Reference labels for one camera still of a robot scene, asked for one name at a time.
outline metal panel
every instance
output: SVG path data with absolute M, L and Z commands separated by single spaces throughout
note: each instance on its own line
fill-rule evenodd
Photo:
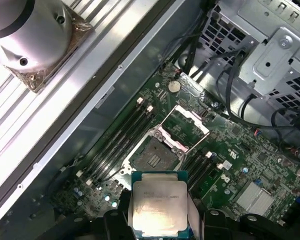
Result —
M 104 12 L 94 22 L 95 33 L 40 94 L 27 90 L 0 65 L 0 186 L 157 1 L 90 1 L 86 6 L 94 4 L 96 9 L 96 3 L 102 2 L 106 3 L 104 8 L 113 8 L 112 11 Z M 81 15 L 96 15 L 94 9 L 88 7 Z
M 86 6 L 84 6 L 84 4 L 80 5 L 80 3 L 83 2 L 84 1 L 82 0 L 72 1 L 70 3 L 73 7 L 76 7 L 75 10 L 77 12 L 80 12 L 83 9 L 88 9 Z M 116 33 L 120 34 L 121 36 L 123 34 L 123 30 L 127 29 L 127 22 L 130 23 L 132 19 L 134 20 L 137 12 L 139 14 L 141 13 L 141 7 L 138 5 L 140 1 L 130 1 L 130 5 L 127 5 L 128 2 L 124 0 L 116 2 L 118 4 L 115 8 L 112 8 L 114 10 L 109 12 L 108 15 L 103 18 L 103 20 L 100 20 L 95 25 L 97 26 L 96 29 L 101 31 L 100 34 L 105 37 L 108 36 L 106 33 L 112 28 L 107 29 L 104 27 L 102 30 L 103 21 L 108 21 L 112 27 L 118 26 Z M 142 7 L 147 7 L 147 2 L 149 1 L 143 0 Z M 93 96 L 93 98 L 87 103 L 79 115 L 74 118 L 74 121 L 71 122 L 63 134 L 56 139 L 56 142 L 52 145 L 52 147 L 45 154 L 43 154 L 42 159 L 38 162 L 38 164 L 35 165 L 35 169 L 33 169 L 22 182 L 20 182 L 22 187 L 13 190 L 12 195 L 0 208 L 0 219 L 6 214 L 8 209 L 15 203 L 17 199 L 19 200 L 17 202 L 18 204 L 15 205 L 15 208 L 18 209 L 19 206 L 24 206 L 22 203 L 25 200 L 29 201 L 30 197 L 35 199 L 40 198 L 40 194 L 44 191 L 45 186 L 49 183 L 49 179 L 55 174 L 58 168 L 60 168 L 65 162 L 69 161 L 75 152 L 86 152 L 89 149 L 89 144 L 95 142 L 98 137 L 100 137 L 103 131 L 105 131 L 105 129 L 111 124 L 112 120 L 124 107 L 124 105 L 144 84 L 147 78 L 155 71 L 155 68 L 159 63 L 159 56 L 171 39 L 183 34 L 189 29 L 189 26 L 191 26 L 191 24 L 194 22 L 199 11 L 199 3 L 199 0 L 176 0 L 175 3 L 163 14 L 163 16 L 158 20 L 149 33 L 144 36 L 137 47 L 121 63 L 121 67 L 117 68 L 108 81 L 105 82 L 96 95 Z M 118 13 L 117 7 L 121 6 L 120 4 L 125 5 L 126 10 L 133 9 L 134 14 L 131 14 L 131 12 L 127 11 L 122 14 L 120 22 L 117 22 L 118 19 L 111 21 L 110 15 L 113 13 Z M 95 72 L 97 70 L 95 66 L 98 66 L 102 59 L 104 60 L 103 57 L 100 57 L 104 56 L 102 55 L 102 50 L 108 50 L 104 49 L 106 48 L 106 41 L 115 40 L 116 39 L 106 39 L 105 41 L 103 39 L 97 39 L 95 41 L 91 40 L 90 44 L 93 45 L 90 48 L 91 53 L 87 54 L 86 59 L 82 60 L 82 64 L 80 65 L 82 68 L 80 70 L 75 69 L 75 71 L 72 72 L 72 75 L 68 76 L 68 79 L 80 79 L 87 75 L 86 72 Z M 100 101 L 104 94 L 112 87 L 114 87 L 112 94 L 108 96 L 106 101 L 101 106 L 95 108 L 96 104 Z M 90 137 L 84 139 L 80 138 L 80 140 L 78 140 L 78 136 L 84 134 L 82 132 L 80 133 L 80 131 L 87 125 L 87 121 L 85 121 L 83 124 L 81 124 L 81 122 L 87 119 L 88 114 L 89 119 L 92 120 L 91 122 L 94 121 L 94 125 L 97 126 L 97 129 L 94 129 L 95 133 Z M 90 127 L 94 126 L 92 123 L 88 123 L 88 125 Z M 24 216 L 28 216 L 29 214 L 29 210 L 27 209 L 23 211 L 22 216 L 20 215 L 19 217 L 24 218 Z
M 264 40 L 271 40 L 278 29 L 286 29 L 292 38 L 300 43 L 300 7 L 288 0 L 221 0 L 221 14 L 232 24 L 239 27 L 245 33 L 254 37 L 259 43 Z M 300 47 L 296 47 L 290 54 L 289 64 L 300 73 Z M 250 71 L 249 79 L 244 79 L 247 83 L 251 81 L 255 74 Z M 275 71 L 278 76 L 282 77 L 282 70 Z M 255 89 L 262 94 L 265 93 L 263 81 L 257 81 Z M 272 91 L 273 84 L 269 84 L 268 93 Z

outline ram slot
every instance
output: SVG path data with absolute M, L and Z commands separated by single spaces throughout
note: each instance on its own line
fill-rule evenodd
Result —
M 118 139 L 122 138 L 125 134 L 126 129 L 129 128 L 143 112 L 140 112 L 141 109 L 144 109 L 142 105 L 139 105 L 137 109 L 133 108 L 128 113 L 128 118 L 124 120 L 123 125 L 120 124 L 107 138 L 109 141 L 106 141 L 101 147 L 100 151 L 96 154 L 96 156 L 91 161 L 90 166 L 87 169 L 88 175 L 92 174 L 92 172 L 98 167 L 100 164 L 99 160 L 102 160 L 108 153 L 113 149 L 113 147 L 118 143 Z
M 146 110 L 144 110 L 134 122 L 131 122 L 126 126 L 126 129 L 121 132 L 122 134 L 120 134 L 120 138 L 117 138 L 115 145 L 113 145 L 111 148 L 108 148 L 107 151 L 101 155 L 101 161 L 98 162 L 98 165 L 93 170 L 93 176 L 97 176 L 100 171 L 104 170 L 104 168 L 109 164 L 109 160 L 111 160 L 111 158 L 118 153 L 118 151 L 122 147 L 122 143 L 124 143 L 129 137 L 131 129 L 136 129 L 136 126 L 138 126 L 145 118 Z
M 134 144 L 138 141 L 140 136 L 142 136 L 151 124 L 153 116 L 150 114 L 146 117 L 144 123 L 141 123 L 139 127 L 136 127 L 134 131 L 131 133 L 131 138 L 126 140 L 126 143 L 124 146 L 122 146 L 122 149 L 120 153 L 117 156 L 113 157 L 112 163 L 109 165 L 109 167 L 105 170 L 103 174 L 100 175 L 100 179 L 104 179 L 107 177 L 107 175 L 110 173 L 110 171 L 120 162 L 121 158 L 128 153 L 128 150 L 134 146 Z

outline screw hole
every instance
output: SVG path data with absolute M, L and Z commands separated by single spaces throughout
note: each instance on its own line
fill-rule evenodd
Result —
M 64 18 L 64 16 L 58 16 L 56 18 L 56 21 L 58 22 L 58 24 L 63 24 L 63 23 L 65 23 L 65 18 Z
M 25 65 L 27 65 L 28 64 L 28 60 L 26 59 L 26 58 L 21 58 L 20 59 L 20 65 L 21 66 L 25 66 Z

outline screw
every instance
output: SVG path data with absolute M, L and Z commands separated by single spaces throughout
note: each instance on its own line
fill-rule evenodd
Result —
M 82 217 L 78 217 L 78 218 L 76 218 L 76 219 L 74 220 L 74 222 L 78 223 L 78 222 L 81 222 L 82 220 L 83 220 Z
M 213 108 L 217 108 L 217 107 L 219 107 L 219 103 L 218 103 L 217 101 L 215 101 L 215 102 L 213 102 L 213 103 L 211 104 L 211 106 L 212 106 Z
M 65 22 L 65 18 L 64 16 L 58 16 L 56 18 L 56 21 L 58 22 L 58 24 L 63 24 Z
M 292 43 L 293 43 L 293 39 L 287 35 L 279 40 L 279 44 L 283 49 L 291 48 Z
M 6 213 L 6 215 L 9 217 L 9 216 L 11 216 L 13 213 L 14 213 L 14 211 L 13 211 L 13 210 L 10 210 L 10 211 L 8 211 L 8 212 Z
M 27 64 L 28 64 L 28 60 L 26 58 L 23 57 L 23 58 L 20 59 L 20 65 L 21 66 L 25 66 Z
M 31 215 L 29 216 L 29 219 L 30 219 L 30 220 L 33 220 L 34 218 L 36 218 L 36 216 L 37 216 L 37 214 L 33 213 L 33 214 L 31 214 Z
M 219 212 L 216 211 L 216 210 L 212 210 L 212 211 L 210 211 L 210 214 L 211 214 L 211 215 L 214 215 L 214 216 L 218 216 L 218 215 L 219 215 Z
M 255 216 L 248 216 L 247 218 L 248 218 L 248 220 L 250 220 L 252 222 L 256 222 L 257 221 L 257 218 Z

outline chip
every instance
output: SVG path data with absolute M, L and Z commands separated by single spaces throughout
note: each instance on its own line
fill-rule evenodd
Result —
M 133 184 L 134 230 L 143 237 L 177 237 L 188 227 L 187 184 L 184 181 L 142 180 Z
M 241 129 L 237 126 L 235 126 L 231 132 L 234 134 L 234 135 L 238 135 L 240 132 L 241 132 Z
M 173 170 L 179 162 L 170 148 L 152 137 L 132 165 L 138 171 L 167 171 Z
M 263 152 L 261 152 L 259 155 L 258 155 L 258 160 L 260 160 L 261 162 L 263 162 L 264 160 L 266 160 L 267 158 L 267 155 Z

